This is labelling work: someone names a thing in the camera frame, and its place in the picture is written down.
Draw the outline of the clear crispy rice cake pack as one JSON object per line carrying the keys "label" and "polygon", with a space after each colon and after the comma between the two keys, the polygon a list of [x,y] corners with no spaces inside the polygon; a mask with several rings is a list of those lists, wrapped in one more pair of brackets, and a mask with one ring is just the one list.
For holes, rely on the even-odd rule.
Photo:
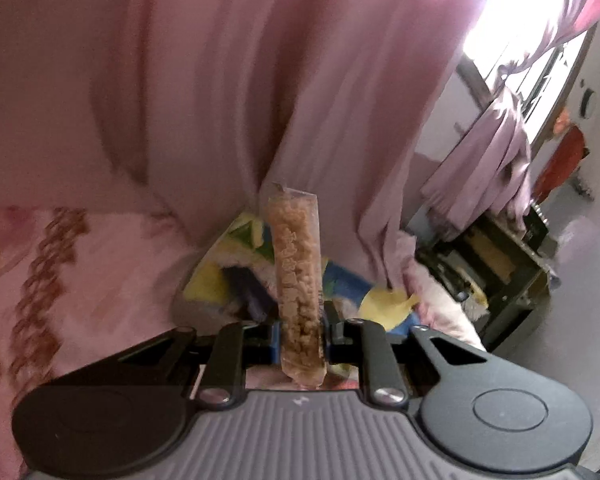
{"label": "clear crispy rice cake pack", "polygon": [[282,324],[280,366],[296,385],[317,389],[327,367],[323,350],[323,266],[317,197],[277,185],[266,205]]}

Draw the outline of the painted cardboard box tray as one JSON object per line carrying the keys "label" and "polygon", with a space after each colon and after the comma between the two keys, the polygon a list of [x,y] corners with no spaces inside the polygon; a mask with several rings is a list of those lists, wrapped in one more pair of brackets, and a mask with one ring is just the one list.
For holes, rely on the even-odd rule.
{"label": "painted cardboard box tray", "polygon": [[302,388],[327,375],[324,301],[342,318],[364,318],[393,330],[417,297],[373,287],[321,258],[317,226],[283,220],[267,226],[241,214],[213,243],[174,298],[175,322],[213,334],[234,321],[282,324],[282,367]]}

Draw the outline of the dark wooden desk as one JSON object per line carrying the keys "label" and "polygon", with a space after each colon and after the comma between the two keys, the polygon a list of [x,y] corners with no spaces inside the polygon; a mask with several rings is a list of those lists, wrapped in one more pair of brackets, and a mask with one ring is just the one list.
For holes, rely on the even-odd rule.
{"label": "dark wooden desk", "polygon": [[465,308],[486,350],[505,356],[540,326],[559,283],[543,244],[554,252],[548,223],[532,205],[521,234],[483,214],[454,240],[419,246],[416,260]]}

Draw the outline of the floral pink bedsheet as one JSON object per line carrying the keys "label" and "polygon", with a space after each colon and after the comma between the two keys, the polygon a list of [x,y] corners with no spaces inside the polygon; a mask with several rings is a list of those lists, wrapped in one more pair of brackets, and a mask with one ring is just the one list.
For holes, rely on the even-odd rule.
{"label": "floral pink bedsheet", "polygon": [[0,207],[0,479],[23,471],[10,430],[23,393],[174,326],[209,333],[232,322],[226,266],[274,289],[253,216],[202,263],[167,214]]}

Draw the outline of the hanging pink cloth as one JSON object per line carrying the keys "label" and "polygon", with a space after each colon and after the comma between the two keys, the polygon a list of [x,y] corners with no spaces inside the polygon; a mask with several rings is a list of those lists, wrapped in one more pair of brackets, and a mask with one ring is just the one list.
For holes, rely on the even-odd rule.
{"label": "hanging pink cloth", "polygon": [[531,148],[519,96],[501,79],[490,88],[466,55],[456,71],[483,111],[420,189],[429,220],[444,240],[485,212],[522,232],[531,205]]}

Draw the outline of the pink draped curtain sheet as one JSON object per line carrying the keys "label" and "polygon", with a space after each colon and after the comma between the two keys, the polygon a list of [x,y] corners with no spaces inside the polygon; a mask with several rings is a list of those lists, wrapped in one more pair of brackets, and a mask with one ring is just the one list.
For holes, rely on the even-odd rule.
{"label": "pink draped curtain sheet", "polygon": [[208,247],[276,185],[396,284],[420,129],[481,0],[0,0],[0,205],[175,214]]}

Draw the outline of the red hanging ornament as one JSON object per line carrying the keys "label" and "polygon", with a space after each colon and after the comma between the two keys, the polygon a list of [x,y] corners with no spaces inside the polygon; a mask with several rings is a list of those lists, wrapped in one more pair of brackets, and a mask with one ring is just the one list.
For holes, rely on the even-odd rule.
{"label": "red hanging ornament", "polygon": [[571,120],[567,107],[560,111],[552,133],[555,138],[560,137],[560,142],[535,181],[532,198],[537,204],[543,203],[555,188],[563,185],[580,161],[588,156],[584,134]]}

